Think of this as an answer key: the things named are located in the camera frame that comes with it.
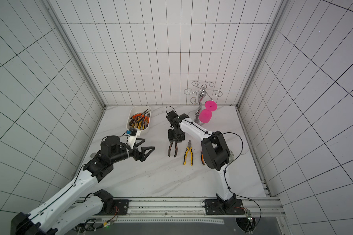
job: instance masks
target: chrome stand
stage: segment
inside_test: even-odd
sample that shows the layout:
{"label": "chrome stand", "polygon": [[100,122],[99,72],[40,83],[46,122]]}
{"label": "chrome stand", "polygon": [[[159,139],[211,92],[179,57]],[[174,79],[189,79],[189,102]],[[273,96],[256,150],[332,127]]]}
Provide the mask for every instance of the chrome stand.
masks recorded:
{"label": "chrome stand", "polygon": [[210,87],[214,87],[214,86],[215,86],[215,84],[214,84],[213,82],[207,82],[206,84],[201,85],[201,87],[198,87],[198,85],[200,85],[200,82],[198,82],[198,81],[193,81],[191,84],[192,84],[194,87],[199,88],[200,90],[191,92],[192,89],[191,89],[191,88],[187,88],[187,89],[184,90],[184,94],[190,95],[190,94],[193,94],[193,93],[200,92],[198,96],[193,96],[193,97],[191,97],[190,102],[191,102],[193,105],[199,104],[198,109],[197,109],[196,111],[193,111],[194,114],[195,114],[195,119],[194,119],[193,121],[194,121],[195,123],[199,124],[199,125],[203,125],[204,123],[202,123],[202,122],[200,121],[200,119],[199,119],[199,115],[200,115],[200,113],[201,113],[201,111],[202,111],[202,100],[205,98],[206,95],[208,95],[209,98],[213,101],[212,97],[207,93],[207,91],[217,91],[217,92],[215,93],[215,96],[217,96],[217,97],[222,96],[222,92],[219,91],[219,90],[213,90],[213,89],[212,89],[212,90],[207,90],[207,87],[208,87],[207,84],[208,84]]}

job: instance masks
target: pliers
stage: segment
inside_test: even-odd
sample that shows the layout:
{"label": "pliers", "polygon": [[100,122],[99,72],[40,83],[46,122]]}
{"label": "pliers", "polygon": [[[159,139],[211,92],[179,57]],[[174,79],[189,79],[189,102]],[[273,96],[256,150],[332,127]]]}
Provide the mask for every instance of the pliers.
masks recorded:
{"label": "pliers", "polygon": [[184,161],[183,161],[183,165],[186,164],[187,161],[187,153],[190,152],[191,153],[191,165],[192,165],[192,160],[193,160],[193,153],[192,153],[192,147],[191,147],[191,141],[188,141],[188,145],[187,145],[187,149],[186,152],[184,153]]}
{"label": "pliers", "polygon": [[175,142],[175,141],[173,141],[173,140],[170,140],[169,157],[170,157],[171,146],[173,146],[173,143],[175,143],[175,153],[174,153],[174,157],[176,157],[177,154],[178,154],[178,143]]}

